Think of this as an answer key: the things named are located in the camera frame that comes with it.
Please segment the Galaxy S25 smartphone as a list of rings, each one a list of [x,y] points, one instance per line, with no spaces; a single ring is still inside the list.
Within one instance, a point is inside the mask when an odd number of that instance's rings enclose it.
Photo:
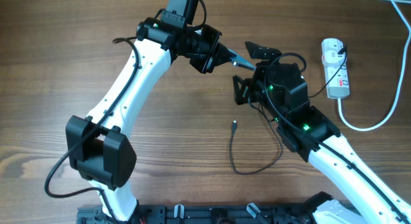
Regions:
[[[236,67],[241,67],[241,68],[248,69],[251,71],[254,71],[256,69],[256,67],[253,64],[251,64],[248,60],[244,59],[240,55],[231,57],[231,64]]]

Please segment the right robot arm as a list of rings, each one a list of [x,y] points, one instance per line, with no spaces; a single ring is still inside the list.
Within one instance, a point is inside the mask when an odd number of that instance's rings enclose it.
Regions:
[[[245,43],[252,59],[242,67],[251,78],[234,76],[234,99],[239,105],[258,102],[277,122],[282,143],[327,176],[367,223],[410,223],[410,204],[391,190],[354,152],[346,137],[319,109],[311,105],[305,68],[285,64],[288,53]]]

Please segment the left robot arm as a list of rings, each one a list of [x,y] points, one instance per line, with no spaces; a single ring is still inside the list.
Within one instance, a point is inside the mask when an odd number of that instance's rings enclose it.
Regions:
[[[169,0],[126,38],[129,59],[103,99],[85,118],[73,116],[66,125],[65,158],[98,193],[101,207],[95,221],[139,223],[139,202],[129,178],[137,155],[129,136],[139,111],[160,77],[180,56],[200,73],[216,66],[238,64],[237,54],[220,43],[220,32],[193,24],[203,0]]]

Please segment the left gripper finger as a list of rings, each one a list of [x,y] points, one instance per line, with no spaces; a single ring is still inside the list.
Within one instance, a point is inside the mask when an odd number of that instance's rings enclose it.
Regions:
[[[227,62],[231,62],[231,57],[225,57],[225,56],[211,57],[208,62],[208,69],[213,70],[216,66],[225,64]]]
[[[227,48],[222,43],[218,43],[218,50],[217,50],[216,57],[220,57],[220,56],[235,57],[236,55],[238,54],[235,53],[233,50]]]

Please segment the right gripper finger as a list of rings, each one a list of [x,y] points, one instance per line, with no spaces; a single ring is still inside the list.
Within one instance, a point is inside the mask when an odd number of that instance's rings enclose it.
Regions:
[[[251,59],[273,60],[282,55],[278,49],[260,46],[250,41],[246,41],[245,46]]]
[[[240,78],[238,75],[232,77],[234,87],[234,101],[237,105],[254,102],[254,93],[251,91],[251,78]]]

